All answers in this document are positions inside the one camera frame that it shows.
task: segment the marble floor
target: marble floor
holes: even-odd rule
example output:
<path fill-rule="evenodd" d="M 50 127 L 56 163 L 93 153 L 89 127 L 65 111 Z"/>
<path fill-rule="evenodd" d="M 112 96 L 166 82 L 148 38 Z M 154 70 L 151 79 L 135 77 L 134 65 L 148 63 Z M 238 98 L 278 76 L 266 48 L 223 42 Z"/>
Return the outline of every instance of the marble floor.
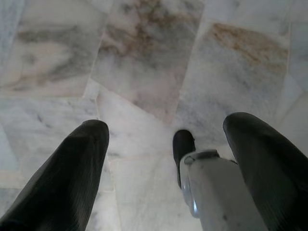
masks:
<path fill-rule="evenodd" d="M 308 155 L 306 0 L 0 1 L 0 216 L 84 120 L 110 144 L 87 231 L 202 230 L 171 141 L 233 159 L 245 111 Z"/>

